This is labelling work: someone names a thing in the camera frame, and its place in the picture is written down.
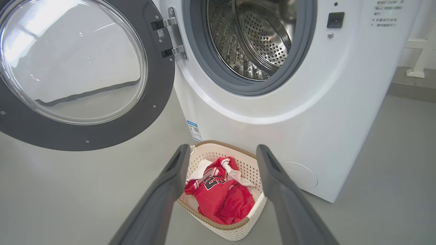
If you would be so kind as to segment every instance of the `gray floor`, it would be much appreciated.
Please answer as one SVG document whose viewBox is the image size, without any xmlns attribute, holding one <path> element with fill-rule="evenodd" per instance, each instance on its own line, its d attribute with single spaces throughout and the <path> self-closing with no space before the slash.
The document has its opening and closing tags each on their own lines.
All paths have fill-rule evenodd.
<svg viewBox="0 0 436 245">
<path fill-rule="evenodd" d="M 139 136 L 71 153 L 0 133 L 0 244 L 107 244 L 172 152 L 191 143 L 175 94 Z M 387 96 L 334 204 L 306 194 L 341 244 L 436 244 L 436 104 Z M 173 208 L 167 244 L 280 244 L 267 203 L 250 234 L 229 242 Z"/>
</svg>

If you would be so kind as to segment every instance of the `red clothing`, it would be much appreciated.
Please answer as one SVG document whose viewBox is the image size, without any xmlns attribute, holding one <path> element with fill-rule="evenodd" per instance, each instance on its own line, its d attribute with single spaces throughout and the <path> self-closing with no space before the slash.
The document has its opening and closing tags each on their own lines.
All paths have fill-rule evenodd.
<svg viewBox="0 0 436 245">
<path fill-rule="evenodd" d="M 228 180 L 227 172 L 222 166 L 227 160 L 232 169 L 239 170 L 235 159 L 220 157 L 206 168 L 204 173 L 207 178 L 200 183 L 190 180 L 185 186 L 185 193 L 193 194 L 197 199 L 198 212 L 223 225 L 241 221 L 254 206 L 253 195 L 247 187 L 234 179 Z"/>
</svg>

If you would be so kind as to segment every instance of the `open door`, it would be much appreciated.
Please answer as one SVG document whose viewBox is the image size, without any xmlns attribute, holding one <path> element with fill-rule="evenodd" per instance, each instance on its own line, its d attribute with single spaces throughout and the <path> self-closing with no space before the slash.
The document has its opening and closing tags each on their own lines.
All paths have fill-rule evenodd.
<svg viewBox="0 0 436 245">
<path fill-rule="evenodd" d="M 0 0 L 0 8 L 1 132 L 95 150 L 161 114 L 175 49 L 151 0 Z"/>
</svg>

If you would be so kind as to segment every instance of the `white plastic basket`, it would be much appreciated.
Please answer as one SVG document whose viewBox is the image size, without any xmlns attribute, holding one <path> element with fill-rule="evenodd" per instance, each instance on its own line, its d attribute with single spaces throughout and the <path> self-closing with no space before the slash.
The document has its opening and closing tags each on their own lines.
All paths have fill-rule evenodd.
<svg viewBox="0 0 436 245">
<path fill-rule="evenodd" d="M 266 203 L 256 156 L 241 148 L 215 140 L 203 141 L 196 146 L 193 146 L 192 150 L 187 177 L 197 169 L 198 164 L 202 159 L 214 162 L 219 157 L 233 157 L 236 160 L 239 170 L 242 172 L 242 177 L 249 179 L 251 183 L 256 185 L 254 188 L 260 193 L 260 196 L 256 197 L 253 195 L 255 201 L 253 208 L 246 218 L 231 225 L 216 223 L 199 214 L 195 207 L 189 205 L 190 202 L 185 193 L 177 199 L 177 202 L 184 209 L 211 231 L 230 241 L 241 240 L 250 232 L 251 228 L 253 228 Z"/>
</svg>

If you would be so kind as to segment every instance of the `white washing machine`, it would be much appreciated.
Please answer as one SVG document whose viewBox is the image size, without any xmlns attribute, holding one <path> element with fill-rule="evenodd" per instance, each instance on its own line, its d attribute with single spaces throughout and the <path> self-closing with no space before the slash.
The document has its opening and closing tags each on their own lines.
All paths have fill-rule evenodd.
<svg viewBox="0 0 436 245">
<path fill-rule="evenodd" d="M 174 85 L 195 140 L 268 145 L 334 202 L 420 4 L 0 0 L 0 131 L 54 150 L 114 146 Z"/>
</svg>

